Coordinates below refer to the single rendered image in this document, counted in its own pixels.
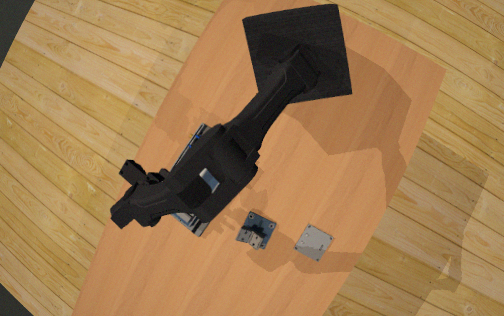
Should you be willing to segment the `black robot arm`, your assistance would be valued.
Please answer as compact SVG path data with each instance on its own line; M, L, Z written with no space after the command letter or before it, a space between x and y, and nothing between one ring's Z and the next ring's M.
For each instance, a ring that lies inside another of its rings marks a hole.
M206 131L166 178L156 172L146 174L140 164L126 159L119 174L132 186L110 208L110 219L120 229L133 219L142 227L154 227L161 216L173 213L194 214L202 223L212 221L256 175L255 162L260 157L263 139L288 103L298 94L314 89L318 77L335 81L343 57L263 33L256 59L275 65L261 90L232 121ZM199 175L205 168L221 184L213 193Z

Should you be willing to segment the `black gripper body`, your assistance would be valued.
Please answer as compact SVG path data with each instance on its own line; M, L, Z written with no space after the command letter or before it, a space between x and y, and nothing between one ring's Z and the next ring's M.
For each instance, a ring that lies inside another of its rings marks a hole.
M159 174L160 174L161 176L163 176L164 178L166 178L166 176L167 176L169 173L170 173L170 172L169 172L167 169L165 169L165 168L161 168L161 169L160 169L160 171L159 171Z

